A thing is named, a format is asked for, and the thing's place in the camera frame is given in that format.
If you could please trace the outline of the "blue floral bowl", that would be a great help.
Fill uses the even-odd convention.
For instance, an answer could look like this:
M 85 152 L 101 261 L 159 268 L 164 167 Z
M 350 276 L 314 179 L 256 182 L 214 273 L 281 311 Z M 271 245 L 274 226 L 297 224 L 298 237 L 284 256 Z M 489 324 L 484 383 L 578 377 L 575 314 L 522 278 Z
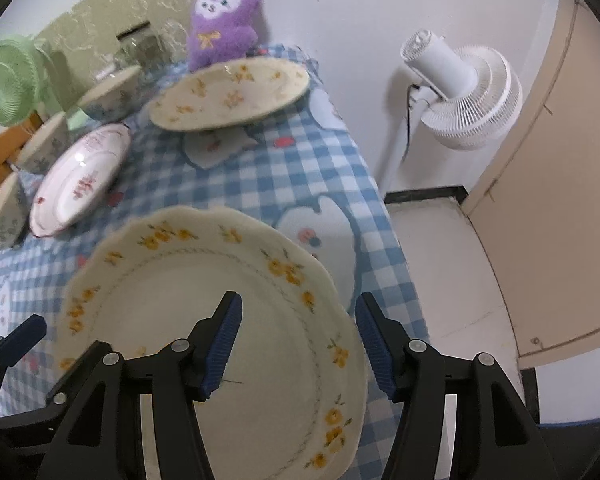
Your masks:
M 84 93 L 78 107 L 98 122 L 117 122 L 134 110 L 134 98 L 138 91 L 142 68 L 139 65 L 125 67 L 99 81 Z

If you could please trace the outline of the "beige door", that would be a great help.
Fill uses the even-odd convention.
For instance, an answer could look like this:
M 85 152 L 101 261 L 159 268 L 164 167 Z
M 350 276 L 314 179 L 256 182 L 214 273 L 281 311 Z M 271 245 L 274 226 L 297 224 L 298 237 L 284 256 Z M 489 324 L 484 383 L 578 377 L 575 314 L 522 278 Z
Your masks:
M 521 368 L 600 348 L 600 22 L 559 0 L 522 113 L 464 203 Z

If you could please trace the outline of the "green cartoon fabric hanging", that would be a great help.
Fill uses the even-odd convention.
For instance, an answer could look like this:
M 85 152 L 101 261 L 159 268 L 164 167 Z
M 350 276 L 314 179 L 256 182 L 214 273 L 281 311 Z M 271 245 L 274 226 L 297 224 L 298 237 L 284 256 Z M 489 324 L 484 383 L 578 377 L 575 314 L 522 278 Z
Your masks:
M 42 49 L 47 81 L 42 111 L 68 110 L 114 64 L 118 36 L 147 22 L 170 60 L 186 57 L 194 0 L 81 0 L 34 37 Z

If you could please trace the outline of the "white floor fan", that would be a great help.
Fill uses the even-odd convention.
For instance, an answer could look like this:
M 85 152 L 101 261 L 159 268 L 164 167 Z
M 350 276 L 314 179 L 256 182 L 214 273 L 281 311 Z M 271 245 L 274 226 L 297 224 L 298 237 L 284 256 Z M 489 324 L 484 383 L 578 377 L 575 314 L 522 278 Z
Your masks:
M 419 29 L 404 41 L 400 57 L 419 82 L 405 90 L 403 131 L 381 170 L 381 195 L 389 193 L 419 126 L 445 148 L 478 151 L 509 133 L 524 104 L 513 67 L 491 47 L 452 49 L 434 32 Z

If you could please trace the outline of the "glass jar black lid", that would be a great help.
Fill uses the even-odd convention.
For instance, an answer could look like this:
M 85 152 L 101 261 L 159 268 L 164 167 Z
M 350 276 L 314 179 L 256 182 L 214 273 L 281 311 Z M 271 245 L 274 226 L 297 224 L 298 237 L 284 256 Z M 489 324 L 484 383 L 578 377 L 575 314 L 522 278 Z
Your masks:
M 119 44 L 114 59 L 121 67 L 139 65 L 144 70 L 156 70 L 169 61 L 161 38 L 151 30 L 134 32 L 120 39 Z

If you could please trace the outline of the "green rimmed bowl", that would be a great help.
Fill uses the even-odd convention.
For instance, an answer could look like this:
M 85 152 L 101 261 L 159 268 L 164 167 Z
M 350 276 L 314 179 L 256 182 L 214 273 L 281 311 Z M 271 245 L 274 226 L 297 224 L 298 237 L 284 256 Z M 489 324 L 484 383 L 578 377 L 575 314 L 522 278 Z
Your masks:
M 30 174 L 46 174 L 69 145 L 67 114 L 59 112 L 44 122 L 24 144 L 15 166 Z
M 0 250 L 16 244 L 28 215 L 26 191 L 18 172 L 13 172 L 0 185 Z

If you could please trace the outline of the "red patterned white plate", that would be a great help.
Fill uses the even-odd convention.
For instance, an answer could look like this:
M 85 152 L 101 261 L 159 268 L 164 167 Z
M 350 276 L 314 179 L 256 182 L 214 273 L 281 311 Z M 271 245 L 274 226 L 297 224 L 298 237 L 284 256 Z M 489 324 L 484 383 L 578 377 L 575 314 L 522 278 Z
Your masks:
M 131 141 L 127 125 L 109 124 L 72 144 L 35 193 L 29 214 L 31 233 L 52 237 L 86 216 L 114 182 Z

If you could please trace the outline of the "purple plush bunny toy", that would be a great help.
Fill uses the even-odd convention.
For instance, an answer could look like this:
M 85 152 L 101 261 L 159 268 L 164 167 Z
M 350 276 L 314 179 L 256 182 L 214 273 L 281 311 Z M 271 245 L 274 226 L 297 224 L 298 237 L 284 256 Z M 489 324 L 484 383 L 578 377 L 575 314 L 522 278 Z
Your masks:
M 188 69 L 244 58 L 257 44 L 253 18 L 262 0 L 196 0 L 190 12 Z

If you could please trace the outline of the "blue checkered tablecloth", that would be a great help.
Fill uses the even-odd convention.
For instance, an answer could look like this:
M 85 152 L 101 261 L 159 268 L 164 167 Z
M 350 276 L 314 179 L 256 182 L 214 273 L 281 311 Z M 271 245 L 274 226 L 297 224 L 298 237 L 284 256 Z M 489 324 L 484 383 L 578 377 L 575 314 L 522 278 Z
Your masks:
M 183 138 L 130 117 L 131 153 L 106 200 L 67 234 L 27 237 L 0 252 L 0 333 L 33 313 L 53 321 L 61 293 L 106 235 L 125 221 L 160 208 L 227 206 L 283 230 L 317 254 L 336 240 L 355 253 L 340 264 L 359 292 L 371 292 L 389 318 L 411 336 L 426 338 L 415 285 L 376 182 L 352 136 L 337 117 L 317 62 L 297 48 L 267 46 L 272 58 L 303 65 L 309 94 L 291 107 L 245 128 L 251 140 L 238 148 L 230 133 L 206 133 L 198 155 L 186 155 Z

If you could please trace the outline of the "green desk fan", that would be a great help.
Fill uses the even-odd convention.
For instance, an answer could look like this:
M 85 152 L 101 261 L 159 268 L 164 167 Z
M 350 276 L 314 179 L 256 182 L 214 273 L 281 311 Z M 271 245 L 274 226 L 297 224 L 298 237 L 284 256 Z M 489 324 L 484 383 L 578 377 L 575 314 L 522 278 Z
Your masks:
M 50 115 L 67 107 L 60 76 L 46 39 L 15 35 L 0 40 L 0 125 L 24 122 L 33 112 Z

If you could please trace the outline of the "yellow floral plate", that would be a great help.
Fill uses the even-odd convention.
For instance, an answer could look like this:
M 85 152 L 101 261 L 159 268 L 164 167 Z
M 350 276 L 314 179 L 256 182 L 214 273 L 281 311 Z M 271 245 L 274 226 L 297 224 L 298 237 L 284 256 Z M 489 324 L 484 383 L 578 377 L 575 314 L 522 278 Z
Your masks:
M 184 76 L 149 103 L 153 125 L 196 132 L 251 124 L 308 91 L 303 65 L 284 58 L 240 58 Z
M 108 234 L 68 281 L 55 366 L 94 341 L 192 383 L 219 479 L 338 479 L 366 407 L 364 350 L 317 258 L 230 208 L 173 206 Z

